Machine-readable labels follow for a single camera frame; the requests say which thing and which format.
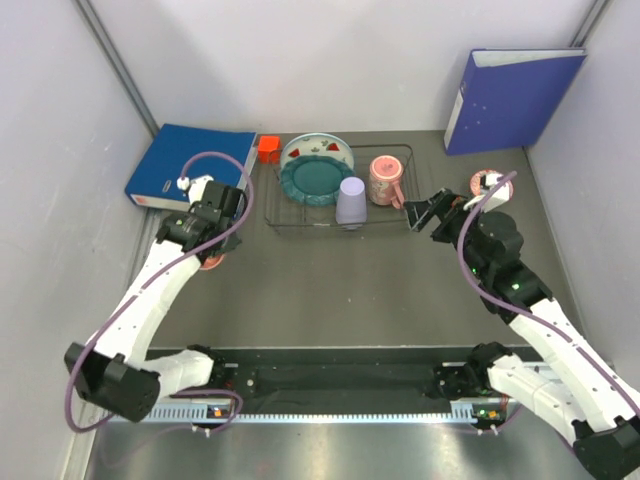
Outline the blue and orange patterned bowl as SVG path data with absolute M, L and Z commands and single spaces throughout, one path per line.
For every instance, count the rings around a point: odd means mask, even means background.
M 476 172 L 470 179 L 469 186 L 473 195 L 473 203 L 478 203 L 488 192 L 500 181 L 503 174 L 491 169 L 480 170 Z M 493 196 L 486 202 L 484 209 L 486 211 L 495 209 L 512 199 L 514 187 L 511 181 L 505 183 Z

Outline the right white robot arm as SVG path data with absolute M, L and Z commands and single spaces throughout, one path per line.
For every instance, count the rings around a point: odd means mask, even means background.
M 556 375 L 528 368 L 509 348 L 476 346 L 465 368 L 469 388 L 514 398 L 551 426 L 595 479 L 623 479 L 639 468 L 639 392 L 590 346 L 548 286 L 522 261 L 524 244 L 506 213 L 474 213 L 477 198 L 442 189 L 405 202 L 411 230 L 433 218 L 434 241 L 456 250 L 462 272 L 487 310 L 524 339 Z

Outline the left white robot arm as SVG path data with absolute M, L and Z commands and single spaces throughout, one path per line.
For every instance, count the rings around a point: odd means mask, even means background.
M 146 262 L 109 319 L 85 344 L 72 343 L 64 363 L 68 393 L 103 410 L 139 422 L 156 402 L 195 387 L 216 396 L 225 370 L 205 347 L 148 359 L 151 340 L 186 283 L 209 259 L 236 248 L 234 227 L 248 212 L 243 190 L 209 176 L 192 181 L 190 207 L 164 218 Z

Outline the pink plastic cup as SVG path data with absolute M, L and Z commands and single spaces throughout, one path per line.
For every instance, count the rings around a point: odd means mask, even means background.
M 202 265 L 200 266 L 200 269 L 202 271 L 213 270 L 216 267 L 218 267 L 224 261 L 224 259 L 225 259 L 225 254 L 207 257 L 202 263 Z

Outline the lilac plastic cup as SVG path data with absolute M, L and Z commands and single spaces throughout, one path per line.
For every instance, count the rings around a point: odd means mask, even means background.
M 364 182 L 358 177 L 345 178 L 339 188 L 336 203 L 336 222 L 355 229 L 367 220 L 367 202 Z

